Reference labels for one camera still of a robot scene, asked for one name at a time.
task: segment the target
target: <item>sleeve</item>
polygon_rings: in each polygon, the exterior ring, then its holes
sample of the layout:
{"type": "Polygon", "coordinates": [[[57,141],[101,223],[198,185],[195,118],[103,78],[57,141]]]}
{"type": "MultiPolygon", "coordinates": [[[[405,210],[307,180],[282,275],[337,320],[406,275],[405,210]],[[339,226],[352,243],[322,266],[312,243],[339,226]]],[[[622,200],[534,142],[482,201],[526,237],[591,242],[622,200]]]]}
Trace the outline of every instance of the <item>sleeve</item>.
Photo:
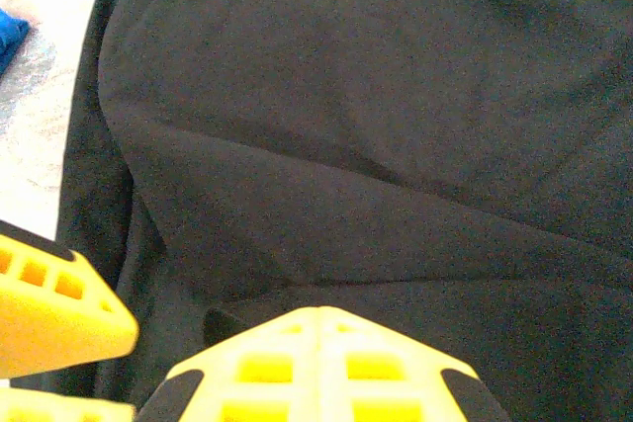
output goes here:
{"type": "MultiPolygon", "coordinates": [[[[132,207],[130,171],[101,112],[98,64],[113,0],[96,0],[72,97],[63,157],[56,240],[83,254],[115,288],[126,257],[132,207]]],[[[96,364],[11,380],[12,387],[91,396],[96,364]]]]}

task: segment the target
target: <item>blue object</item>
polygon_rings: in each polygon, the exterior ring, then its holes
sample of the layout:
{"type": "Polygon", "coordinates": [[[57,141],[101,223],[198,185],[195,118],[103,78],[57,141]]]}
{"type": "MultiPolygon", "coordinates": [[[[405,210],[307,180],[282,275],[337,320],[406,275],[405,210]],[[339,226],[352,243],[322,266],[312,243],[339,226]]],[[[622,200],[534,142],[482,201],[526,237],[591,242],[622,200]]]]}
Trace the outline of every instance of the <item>blue object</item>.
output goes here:
{"type": "Polygon", "coordinates": [[[18,51],[29,32],[26,20],[14,19],[0,10],[0,76],[18,51]]]}

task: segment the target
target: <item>white surface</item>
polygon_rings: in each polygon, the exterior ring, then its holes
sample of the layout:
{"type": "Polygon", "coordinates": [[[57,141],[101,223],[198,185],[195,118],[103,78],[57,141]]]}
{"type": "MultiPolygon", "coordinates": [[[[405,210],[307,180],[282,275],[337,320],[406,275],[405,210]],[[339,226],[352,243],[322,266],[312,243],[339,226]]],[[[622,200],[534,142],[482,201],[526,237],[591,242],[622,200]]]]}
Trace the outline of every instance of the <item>white surface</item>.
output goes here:
{"type": "Polygon", "coordinates": [[[93,2],[0,0],[1,9],[32,24],[0,77],[0,219],[48,238],[55,233],[70,98],[93,2]]]}

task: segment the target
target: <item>black garment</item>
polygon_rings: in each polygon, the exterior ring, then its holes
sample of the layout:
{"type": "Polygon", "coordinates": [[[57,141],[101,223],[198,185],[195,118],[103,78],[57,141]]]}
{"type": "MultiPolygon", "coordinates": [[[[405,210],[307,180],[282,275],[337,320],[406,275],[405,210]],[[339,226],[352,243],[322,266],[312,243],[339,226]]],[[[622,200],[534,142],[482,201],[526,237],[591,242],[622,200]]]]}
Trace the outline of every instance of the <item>black garment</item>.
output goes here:
{"type": "Polygon", "coordinates": [[[217,310],[328,304],[468,362],[515,420],[623,420],[632,19],[633,0],[97,0],[58,240],[142,333],[14,383],[141,405],[221,337],[217,310]]]}

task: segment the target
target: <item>yellow plastic piece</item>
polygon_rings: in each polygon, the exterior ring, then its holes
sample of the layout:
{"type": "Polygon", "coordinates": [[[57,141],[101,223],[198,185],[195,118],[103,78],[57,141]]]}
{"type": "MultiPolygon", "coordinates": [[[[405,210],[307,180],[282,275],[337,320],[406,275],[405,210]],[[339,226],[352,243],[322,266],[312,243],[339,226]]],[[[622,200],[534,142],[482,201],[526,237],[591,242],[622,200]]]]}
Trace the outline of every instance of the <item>yellow plastic piece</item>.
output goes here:
{"type": "Polygon", "coordinates": [[[0,234],[0,379],[133,350],[135,318],[86,259],[73,255],[68,262],[0,234]]]}
{"type": "Polygon", "coordinates": [[[181,422],[465,422],[448,355],[332,307],[302,308],[177,365],[205,375],[181,422]]]}
{"type": "Polygon", "coordinates": [[[133,405],[23,389],[0,389],[0,422],[132,422],[133,405]]]}

